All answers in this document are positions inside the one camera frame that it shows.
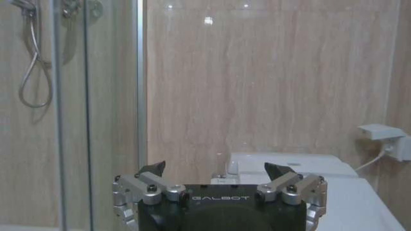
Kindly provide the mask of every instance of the shower enclosure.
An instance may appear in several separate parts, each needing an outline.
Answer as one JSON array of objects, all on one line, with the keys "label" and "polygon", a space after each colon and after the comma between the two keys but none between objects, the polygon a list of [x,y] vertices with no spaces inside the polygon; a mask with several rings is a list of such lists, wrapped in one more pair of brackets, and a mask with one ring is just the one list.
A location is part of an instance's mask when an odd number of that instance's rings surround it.
[{"label": "shower enclosure", "polygon": [[[410,12],[411,0],[2,1],[0,231],[120,231],[112,180],[163,160],[181,183],[210,183],[231,152],[361,166],[378,148],[357,126],[411,134]],[[407,229],[410,169],[361,173]]]},{"label": "shower enclosure", "polygon": [[0,3],[2,231],[122,230],[111,184],[144,148],[139,4]]}]

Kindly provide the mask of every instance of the silver metal bracket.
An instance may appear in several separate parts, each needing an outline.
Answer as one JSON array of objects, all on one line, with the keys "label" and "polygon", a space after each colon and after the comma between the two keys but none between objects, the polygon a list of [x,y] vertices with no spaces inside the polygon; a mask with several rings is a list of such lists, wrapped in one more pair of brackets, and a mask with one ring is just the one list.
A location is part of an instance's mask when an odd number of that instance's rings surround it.
[{"label": "silver metal bracket", "polygon": [[327,212],[327,181],[325,178],[309,175],[282,190],[282,199],[290,205],[299,205],[303,201],[310,204],[306,230],[317,230],[319,218]]},{"label": "silver metal bracket", "polygon": [[261,184],[257,187],[257,193],[262,202],[275,201],[277,195],[282,192],[287,185],[295,184],[301,180],[295,172],[289,172],[267,184]]},{"label": "silver metal bracket", "polygon": [[277,196],[282,195],[282,200],[289,205],[309,203],[306,230],[317,229],[319,218],[327,211],[327,182],[322,176],[309,175],[303,178],[295,172],[289,172],[270,183],[261,184],[257,189],[261,202],[275,201]]},{"label": "silver metal bracket", "polygon": [[138,217],[134,211],[138,210],[139,201],[147,205],[156,205],[162,202],[162,194],[170,201],[179,202],[186,192],[186,186],[174,184],[151,172],[143,172],[135,176],[118,176],[112,184],[114,211],[122,219],[123,224],[131,231],[138,230]]}]

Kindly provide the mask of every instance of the shower valve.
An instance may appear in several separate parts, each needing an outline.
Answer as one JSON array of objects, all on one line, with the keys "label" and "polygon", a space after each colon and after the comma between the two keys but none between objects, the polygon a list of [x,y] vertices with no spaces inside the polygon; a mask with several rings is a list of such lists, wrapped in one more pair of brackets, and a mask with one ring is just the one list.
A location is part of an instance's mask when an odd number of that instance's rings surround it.
[{"label": "shower valve", "polygon": [[66,0],[63,2],[63,16],[71,18],[79,12],[82,7],[80,0]]}]

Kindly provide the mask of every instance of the shower hose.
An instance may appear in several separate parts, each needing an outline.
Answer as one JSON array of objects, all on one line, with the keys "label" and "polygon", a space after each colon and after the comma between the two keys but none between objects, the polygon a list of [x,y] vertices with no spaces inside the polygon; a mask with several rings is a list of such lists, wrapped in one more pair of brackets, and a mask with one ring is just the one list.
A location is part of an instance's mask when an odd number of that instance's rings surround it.
[{"label": "shower hose", "polygon": [[[32,39],[32,44],[34,44],[34,47],[35,47],[35,53],[34,53],[31,64],[28,66],[28,69],[26,71],[22,83],[20,83],[19,98],[20,98],[22,103],[26,106],[28,106],[31,108],[40,108],[40,107],[50,105],[50,103],[52,101],[52,79],[51,79],[51,76],[50,76],[50,73],[48,73],[48,68],[51,67],[51,64],[43,60],[43,57],[42,57],[42,54],[40,54],[39,42],[38,42],[38,37],[36,37],[36,33],[35,33],[35,17],[28,17],[27,19],[30,21],[31,39]],[[46,101],[40,104],[30,103],[24,98],[26,84],[27,84],[27,81],[31,77],[36,62],[40,63],[40,66],[42,66],[42,69],[43,69],[43,72],[44,72],[44,76],[46,76],[47,85],[48,85],[48,96],[47,96]]]}]

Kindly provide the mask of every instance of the toilet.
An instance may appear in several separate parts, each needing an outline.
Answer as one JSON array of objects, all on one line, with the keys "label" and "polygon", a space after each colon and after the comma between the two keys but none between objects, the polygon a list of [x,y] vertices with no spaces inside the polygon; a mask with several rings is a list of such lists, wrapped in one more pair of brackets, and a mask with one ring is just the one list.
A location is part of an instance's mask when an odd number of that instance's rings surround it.
[{"label": "toilet", "polygon": [[226,165],[226,177],[213,178],[211,184],[269,183],[266,162],[290,166],[305,176],[317,174],[326,178],[327,214],[321,218],[318,231],[405,230],[367,180],[333,155],[233,153]]}]

